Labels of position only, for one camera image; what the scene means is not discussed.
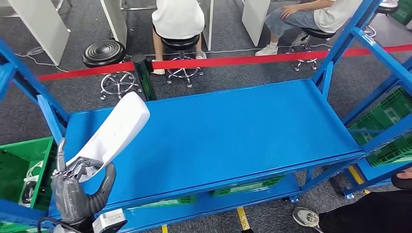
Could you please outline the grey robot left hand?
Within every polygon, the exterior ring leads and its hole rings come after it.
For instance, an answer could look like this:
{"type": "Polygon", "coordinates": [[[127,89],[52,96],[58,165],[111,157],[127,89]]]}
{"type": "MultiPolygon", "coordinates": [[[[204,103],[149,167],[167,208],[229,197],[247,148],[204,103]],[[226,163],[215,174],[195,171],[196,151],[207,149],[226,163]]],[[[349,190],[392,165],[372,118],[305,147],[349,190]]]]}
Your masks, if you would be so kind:
{"type": "Polygon", "coordinates": [[[103,164],[99,160],[78,157],[74,163],[67,165],[64,158],[65,142],[65,138],[62,138],[58,143],[51,187],[62,221],[73,224],[93,216],[106,206],[117,172],[114,163],[110,162],[105,167],[105,177],[99,189],[92,195],[87,194],[80,185],[80,179],[86,177],[88,168],[102,168],[103,164]]]}

